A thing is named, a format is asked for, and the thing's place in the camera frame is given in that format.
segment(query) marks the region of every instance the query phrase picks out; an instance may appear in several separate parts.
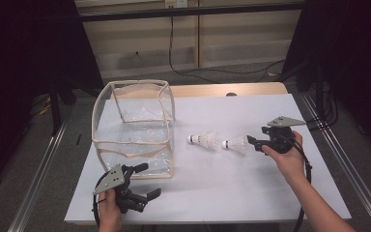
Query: clear plastic box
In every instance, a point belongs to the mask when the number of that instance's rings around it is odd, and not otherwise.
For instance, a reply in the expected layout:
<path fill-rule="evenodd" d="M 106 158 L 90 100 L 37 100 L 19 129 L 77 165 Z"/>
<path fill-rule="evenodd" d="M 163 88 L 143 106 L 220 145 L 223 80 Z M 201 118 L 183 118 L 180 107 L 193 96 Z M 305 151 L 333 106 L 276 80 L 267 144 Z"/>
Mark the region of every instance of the clear plastic box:
<path fill-rule="evenodd" d="M 149 169 L 132 178 L 172 177 L 174 121 L 175 104 L 168 82 L 109 82 L 92 115 L 92 140 L 104 171 L 118 163 L 135 166 L 147 162 Z"/>

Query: electrical outlet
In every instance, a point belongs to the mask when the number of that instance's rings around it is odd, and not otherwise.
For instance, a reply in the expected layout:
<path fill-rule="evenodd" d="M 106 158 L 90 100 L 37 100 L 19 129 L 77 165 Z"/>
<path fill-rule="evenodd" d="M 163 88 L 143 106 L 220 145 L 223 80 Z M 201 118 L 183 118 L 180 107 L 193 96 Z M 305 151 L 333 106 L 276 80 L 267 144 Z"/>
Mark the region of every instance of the electrical outlet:
<path fill-rule="evenodd" d="M 177 8 L 187 8 L 187 0 L 177 0 Z"/>
<path fill-rule="evenodd" d="M 176 7 L 176 0 L 165 0 L 165 8 L 175 8 Z"/>

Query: shuttlecock cork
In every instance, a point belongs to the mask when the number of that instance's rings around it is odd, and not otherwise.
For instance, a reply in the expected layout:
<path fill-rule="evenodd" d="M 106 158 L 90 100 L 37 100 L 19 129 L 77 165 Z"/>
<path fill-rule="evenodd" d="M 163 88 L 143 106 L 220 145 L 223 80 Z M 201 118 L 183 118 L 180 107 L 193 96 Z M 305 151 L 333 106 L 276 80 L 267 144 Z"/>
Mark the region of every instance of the shuttlecock cork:
<path fill-rule="evenodd" d="M 205 148 L 215 149 L 216 132 L 204 132 L 201 134 L 190 135 L 187 138 L 189 144 L 198 144 Z"/>
<path fill-rule="evenodd" d="M 238 136 L 234 139 L 222 141 L 221 146 L 224 149 L 230 149 L 237 151 L 239 153 L 245 154 L 246 153 L 246 136 Z"/>

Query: floor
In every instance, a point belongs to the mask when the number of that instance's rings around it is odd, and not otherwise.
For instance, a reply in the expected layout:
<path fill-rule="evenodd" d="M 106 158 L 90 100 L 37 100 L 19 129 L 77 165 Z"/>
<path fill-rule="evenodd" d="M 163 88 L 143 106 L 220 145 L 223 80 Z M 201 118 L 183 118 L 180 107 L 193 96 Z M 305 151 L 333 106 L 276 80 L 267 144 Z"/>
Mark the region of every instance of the floor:
<path fill-rule="evenodd" d="M 268 64 L 239 65 L 232 67 L 219 67 L 233 72 L 250 72 L 265 68 Z M 150 78 L 167 79 L 171 85 L 177 84 L 207 84 L 212 82 L 254 82 L 272 81 L 281 69 L 281 64 L 264 72 L 252 72 L 250 74 L 231 74 L 214 71 L 192 72 L 189 76 L 177 75 L 173 72 L 155 73 L 141 76 L 133 76 L 132 79 Z M 312 96 L 313 90 L 306 93 L 298 93 L 295 80 L 285 83 L 288 91 L 294 95 L 297 104 L 305 119 L 312 118 L 303 102 L 303 95 Z M 73 106 L 61 103 L 62 118 L 68 120 L 61 142 L 56 148 L 48 147 L 53 137 L 50 110 L 45 114 L 36 114 L 23 135 L 15 154 L 6 164 L 1 173 L 0 184 L 0 231 L 13 231 L 13 221 L 18 216 L 19 207 L 28 193 L 39 167 L 46 167 L 44 181 L 38 187 L 36 198 L 33 199 L 33 208 L 26 212 L 25 224 L 20 225 L 17 231 L 97 231 L 96 226 L 76 226 L 63 222 L 63 218 L 69 207 L 76 180 L 80 175 L 81 167 L 87 156 L 91 143 L 90 127 L 87 122 L 91 119 L 91 108 L 95 99 L 84 93 L 76 92 L 77 103 Z M 39 111 L 41 104 L 36 105 L 35 111 Z M 339 118 L 331 127 L 340 145 L 346 151 L 349 160 L 357 170 L 360 179 L 371 191 L 371 138 L 363 134 L 358 123 L 347 108 L 338 102 Z M 320 131 L 314 130 L 312 135 L 319 146 L 321 154 L 329 167 L 338 188 L 347 204 L 353 219 L 349 223 L 358 231 L 371 231 L 371 217 L 365 206 L 360 201 L 360 195 L 354 191 L 354 185 L 349 181 L 346 173 L 338 163 L 336 156 L 331 151 L 324 136 Z M 42 164 L 47 150 L 56 149 L 51 162 L 46 166 Z M 125 225 L 124 231 L 291 231 L 293 222 L 277 224 L 237 224 L 237 225 L 157 225 L 136 226 Z M 301 231 L 312 231 L 307 221 L 304 222 Z"/>

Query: white tabletop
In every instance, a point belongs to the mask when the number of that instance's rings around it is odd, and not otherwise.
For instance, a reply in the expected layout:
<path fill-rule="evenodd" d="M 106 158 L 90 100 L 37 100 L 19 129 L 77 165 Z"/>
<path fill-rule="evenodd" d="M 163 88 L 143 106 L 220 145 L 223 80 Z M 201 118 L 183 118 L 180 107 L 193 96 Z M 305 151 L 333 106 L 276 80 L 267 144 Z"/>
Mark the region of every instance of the white tabletop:
<path fill-rule="evenodd" d="M 222 140 L 248 134 L 269 139 L 261 127 L 278 116 L 300 119 L 291 95 L 176 98 L 174 176 L 171 179 L 133 180 L 138 194 L 161 188 L 143 213 L 128 211 L 125 224 L 240 223 L 296 220 L 300 203 L 274 161 L 255 152 L 246 155 L 223 150 Z M 312 169 L 312 185 L 342 218 L 350 213 L 306 126 L 292 127 L 303 136 L 303 149 Z M 215 151 L 187 144 L 189 135 L 216 131 Z M 92 145 L 65 221 L 95 224 L 92 191 L 102 167 Z"/>

